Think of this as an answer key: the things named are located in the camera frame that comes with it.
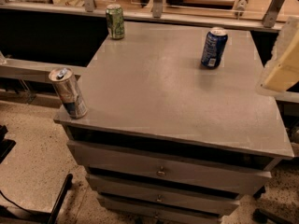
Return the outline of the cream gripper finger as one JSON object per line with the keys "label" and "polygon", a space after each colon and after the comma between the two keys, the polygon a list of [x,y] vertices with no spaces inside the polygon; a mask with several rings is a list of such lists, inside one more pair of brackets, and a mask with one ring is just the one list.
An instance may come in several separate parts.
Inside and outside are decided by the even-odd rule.
{"label": "cream gripper finger", "polygon": [[278,33],[277,40],[272,48],[272,59],[278,59],[290,45],[294,35],[297,32],[299,19],[296,17],[289,17],[280,32]]}
{"label": "cream gripper finger", "polygon": [[266,71],[262,86],[270,91],[286,91],[299,81],[299,31],[284,53],[269,61]]}

